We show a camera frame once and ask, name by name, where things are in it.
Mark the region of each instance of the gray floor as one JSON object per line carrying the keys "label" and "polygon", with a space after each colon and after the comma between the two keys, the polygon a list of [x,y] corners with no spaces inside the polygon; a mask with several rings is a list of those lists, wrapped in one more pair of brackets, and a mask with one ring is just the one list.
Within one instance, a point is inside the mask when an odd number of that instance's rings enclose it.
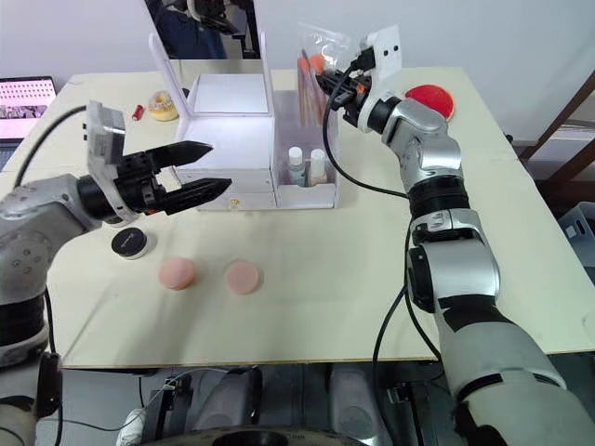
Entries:
{"label": "gray floor", "polygon": [[[552,357],[568,386],[580,398],[595,419],[595,366],[593,356],[588,354],[568,354]],[[325,391],[324,364],[279,365],[261,368],[264,378],[264,397],[260,423],[275,426],[308,426],[313,429],[328,429],[327,399]],[[402,381],[419,381],[428,391],[432,436],[439,446],[462,446],[463,442],[453,431],[450,412],[453,401],[444,391],[443,378],[428,382],[441,370],[440,365],[427,363],[384,364],[383,377],[392,385]],[[369,364],[362,365],[369,373]],[[162,369],[155,375],[143,377],[145,402],[152,389],[159,388],[166,376],[185,369]],[[216,385],[221,372],[198,371],[192,377],[200,382],[199,400],[206,398]],[[127,414],[139,407],[138,378],[132,374],[114,374],[67,370],[64,374],[65,418],[85,421],[91,424],[117,427]],[[400,405],[389,407],[399,419],[399,429],[403,433],[403,444],[415,445],[415,439],[405,431],[411,429],[407,417],[402,416]],[[38,445],[53,445],[56,423],[44,421],[37,428]],[[100,432],[84,426],[64,426],[63,445],[111,445],[117,433]]]}

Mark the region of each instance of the laptop screen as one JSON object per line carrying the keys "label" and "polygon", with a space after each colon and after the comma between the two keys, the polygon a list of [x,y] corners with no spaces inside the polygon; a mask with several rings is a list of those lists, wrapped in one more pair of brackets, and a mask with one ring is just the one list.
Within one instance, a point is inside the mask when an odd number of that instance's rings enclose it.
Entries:
{"label": "laptop screen", "polygon": [[0,79],[0,140],[25,138],[55,97],[50,76]]}

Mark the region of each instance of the gray bin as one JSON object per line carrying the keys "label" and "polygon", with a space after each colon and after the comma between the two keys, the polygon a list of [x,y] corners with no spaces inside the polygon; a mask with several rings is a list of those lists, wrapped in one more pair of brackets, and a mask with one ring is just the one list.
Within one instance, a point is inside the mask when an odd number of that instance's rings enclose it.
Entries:
{"label": "gray bin", "polygon": [[558,223],[583,266],[595,268],[595,203],[579,203]]}

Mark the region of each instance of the small red item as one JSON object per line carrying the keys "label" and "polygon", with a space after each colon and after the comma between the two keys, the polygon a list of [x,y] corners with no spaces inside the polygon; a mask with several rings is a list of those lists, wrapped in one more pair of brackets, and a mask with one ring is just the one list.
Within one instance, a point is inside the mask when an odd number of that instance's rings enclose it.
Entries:
{"label": "small red item", "polygon": [[142,105],[137,105],[137,109],[134,110],[134,114],[132,115],[132,119],[134,121],[139,121],[142,118],[142,113],[145,111],[145,108]]}
{"label": "small red item", "polygon": [[427,107],[437,111],[446,121],[455,112],[455,101],[445,89],[437,85],[420,85],[405,93],[406,98],[415,99]]}

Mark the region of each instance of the round pink sponge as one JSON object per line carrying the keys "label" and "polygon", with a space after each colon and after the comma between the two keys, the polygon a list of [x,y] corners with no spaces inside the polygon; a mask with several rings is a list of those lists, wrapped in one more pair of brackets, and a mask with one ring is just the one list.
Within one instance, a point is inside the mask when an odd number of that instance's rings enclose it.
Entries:
{"label": "round pink sponge", "polygon": [[258,288],[260,273],[250,262],[238,260],[225,271],[225,283],[237,295],[249,295]]}
{"label": "round pink sponge", "polygon": [[171,258],[159,269],[159,282],[170,290],[183,290],[193,281],[194,265],[187,258]]}

